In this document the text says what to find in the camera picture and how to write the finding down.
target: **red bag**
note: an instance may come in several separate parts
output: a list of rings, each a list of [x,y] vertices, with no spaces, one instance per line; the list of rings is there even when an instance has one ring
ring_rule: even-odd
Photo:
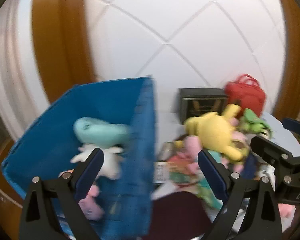
[[[259,82],[252,76],[243,74],[236,81],[228,82],[224,90],[228,95],[228,104],[237,104],[242,107],[237,117],[242,116],[245,108],[250,108],[257,116],[261,115],[266,94],[260,88]]]

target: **white plush toy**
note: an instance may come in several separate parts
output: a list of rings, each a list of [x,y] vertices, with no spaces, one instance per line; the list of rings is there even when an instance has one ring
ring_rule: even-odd
[[[70,162],[71,163],[77,163],[77,162],[84,162],[89,155],[92,153],[92,151],[95,148],[99,148],[95,144],[84,144],[82,147],[79,147],[79,151],[81,151],[80,154],[74,156]],[[106,176],[109,179],[118,179],[120,177],[120,156],[117,155],[117,153],[122,153],[123,149],[120,147],[111,147],[109,149],[101,149],[103,151],[103,154],[105,156],[103,165],[97,175],[97,178],[100,176]]]

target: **diamond pattern wall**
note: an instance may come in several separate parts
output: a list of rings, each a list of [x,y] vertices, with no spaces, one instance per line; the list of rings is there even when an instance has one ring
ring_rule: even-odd
[[[285,59],[280,0],[85,0],[90,48],[102,80],[151,74],[159,113],[178,88],[223,87],[254,76],[271,112]]]

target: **blue bin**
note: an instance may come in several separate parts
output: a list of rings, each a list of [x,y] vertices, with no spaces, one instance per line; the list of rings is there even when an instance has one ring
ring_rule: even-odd
[[[125,239],[147,234],[153,190],[155,111],[153,81],[149,77],[97,82],[75,86],[53,103],[26,131],[2,162],[10,185],[25,198],[34,176],[54,179],[70,163],[82,144],[74,122],[93,117],[130,125],[131,139],[121,163],[118,180],[100,177],[97,202],[105,210],[100,221],[91,221],[102,239]],[[60,216],[63,230],[72,234]]]

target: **silver screw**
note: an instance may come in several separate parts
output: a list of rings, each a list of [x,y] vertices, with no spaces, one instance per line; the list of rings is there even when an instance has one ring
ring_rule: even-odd
[[[233,172],[233,173],[231,173],[231,177],[234,179],[238,179],[240,177],[240,175],[237,172]]]
[[[264,183],[268,183],[268,182],[269,182],[269,179],[268,179],[267,177],[262,177],[262,181],[263,181]]]
[[[38,176],[33,177],[32,182],[37,183],[40,180]]]
[[[288,160],[288,155],[286,155],[285,153],[283,153],[283,154],[281,155],[281,158],[283,158],[283,159],[285,159],[285,160]]]
[[[65,172],[65,173],[62,174],[62,177],[64,179],[69,179],[71,177],[71,173],[70,172]]]
[[[290,177],[290,176],[288,176],[288,175],[284,176],[284,182],[285,182],[285,183],[288,183],[288,184],[290,184],[290,183],[291,183],[291,181],[292,181],[292,179],[291,179],[291,177]]]

